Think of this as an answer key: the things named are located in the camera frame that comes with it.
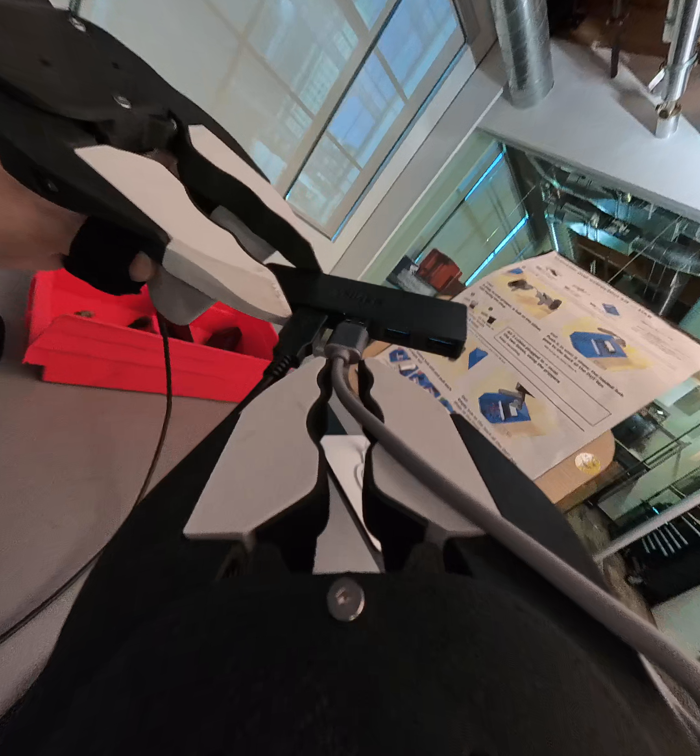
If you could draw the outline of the person's left hand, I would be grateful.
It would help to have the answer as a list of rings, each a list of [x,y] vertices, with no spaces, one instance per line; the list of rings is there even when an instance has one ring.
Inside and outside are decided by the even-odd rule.
[[[63,267],[87,217],[50,203],[10,176],[0,161],[0,269]]]

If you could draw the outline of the silver spiral duct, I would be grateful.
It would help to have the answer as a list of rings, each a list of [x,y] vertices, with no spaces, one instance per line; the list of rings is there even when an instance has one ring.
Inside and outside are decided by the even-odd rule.
[[[529,109],[554,87],[546,1],[491,1],[497,40],[505,65],[508,98]]]

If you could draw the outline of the printed instruction sheet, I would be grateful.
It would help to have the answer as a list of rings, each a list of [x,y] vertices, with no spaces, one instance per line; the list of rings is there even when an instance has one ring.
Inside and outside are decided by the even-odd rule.
[[[700,343],[556,252],[454,298],[457,358],[393,345],[375,361],[417,383],[536,480],[700,371]]]

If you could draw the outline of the large grid window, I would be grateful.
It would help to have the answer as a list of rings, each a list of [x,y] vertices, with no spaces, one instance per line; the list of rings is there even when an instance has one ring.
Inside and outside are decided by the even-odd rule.
[[[335,237],[465,45],[448,1],[83,1]]]

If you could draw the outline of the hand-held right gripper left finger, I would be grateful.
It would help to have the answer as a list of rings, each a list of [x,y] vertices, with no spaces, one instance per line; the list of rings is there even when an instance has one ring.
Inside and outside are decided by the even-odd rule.
[[[237,419],[184,535],[255,541],[279,528],[317,537],[329,514],[326,460],[310,412],[326,398],[324,358],[268,387]]]

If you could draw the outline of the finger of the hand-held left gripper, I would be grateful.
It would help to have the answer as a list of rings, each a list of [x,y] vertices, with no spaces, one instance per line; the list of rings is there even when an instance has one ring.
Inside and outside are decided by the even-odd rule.
[[[298,269],[322,271],[296,215],[269,181],[202,125],[179,125],[173,141],[177,174],[205,216],[226,220],[251,256],[279,252]]]
[[[168,236],[148,286],[160,314],[188,325],[220,302],[272,324],[287,322],[292,311],[273,274],[204,216],[162,164],[108,145],[75,152]]]

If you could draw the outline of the black usb hub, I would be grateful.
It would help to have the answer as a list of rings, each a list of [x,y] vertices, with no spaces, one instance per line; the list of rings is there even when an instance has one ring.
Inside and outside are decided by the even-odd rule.
[[[319,312],[329,328],[358,322],[373,340],[445,358],[465,349],[468,310],[460,303],[277,263],[268,269],[293,312]]]

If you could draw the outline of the red crate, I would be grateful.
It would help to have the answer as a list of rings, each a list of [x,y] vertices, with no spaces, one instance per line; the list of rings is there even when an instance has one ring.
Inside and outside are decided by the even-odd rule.
[[[455,297],[465,289],[462,271],[448,255],[432,249],[421,260],[416,277],[435,291],[438,296]]]

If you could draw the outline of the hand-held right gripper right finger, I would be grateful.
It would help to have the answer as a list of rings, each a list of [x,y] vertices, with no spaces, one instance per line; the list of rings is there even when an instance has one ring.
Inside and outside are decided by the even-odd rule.
[[[434,396],[380,360],[358,367],[364,405],[386,427],[451,482],[493,508],[477,467],[461,440],[450,413]],[[371,452],[373,483],[381,498],[423,527],[424,534],[484,534],[450,508],[379,444]]]

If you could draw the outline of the black storage shelf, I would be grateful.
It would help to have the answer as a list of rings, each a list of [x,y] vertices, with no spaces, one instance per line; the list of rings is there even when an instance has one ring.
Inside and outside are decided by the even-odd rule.
[[[623,577],[651,607],[700,586],[700,466],[613,521],[595,555],[620,556]]]

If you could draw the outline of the shiny metal pipe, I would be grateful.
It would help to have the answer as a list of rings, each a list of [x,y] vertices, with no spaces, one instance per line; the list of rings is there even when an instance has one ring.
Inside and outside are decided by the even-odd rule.
[[[700,1],[668,2],[663,41],[669,44],[657,106],[655,137],[666,139],[677,130],[682,98],[697,56]]]

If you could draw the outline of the instruction sheet on board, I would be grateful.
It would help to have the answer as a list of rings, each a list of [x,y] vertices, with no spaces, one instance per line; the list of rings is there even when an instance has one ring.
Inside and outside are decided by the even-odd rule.
[[[607,470],[613,465],[616,441],[612,431],[607,430],[597,439],[590,441],[570,454],[565,460],[551,468],[535,483],[563,514],[580,505],[595,493],[609,478]],[[603,465],[602,472],[595,477],[581,473],[574,464],[574,458],[580,451],[596,454]]]

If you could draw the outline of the red plastic bin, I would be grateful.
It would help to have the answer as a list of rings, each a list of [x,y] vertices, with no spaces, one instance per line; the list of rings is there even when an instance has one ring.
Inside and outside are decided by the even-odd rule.
[[[147,289],[112,296],[64,270],[30,284],[23,363],[43,381],[164,394],[163,339]],[[277,345],[274,327],[215,304],[182,336],[169,327],[175,397],[239,402],[260,381]]]

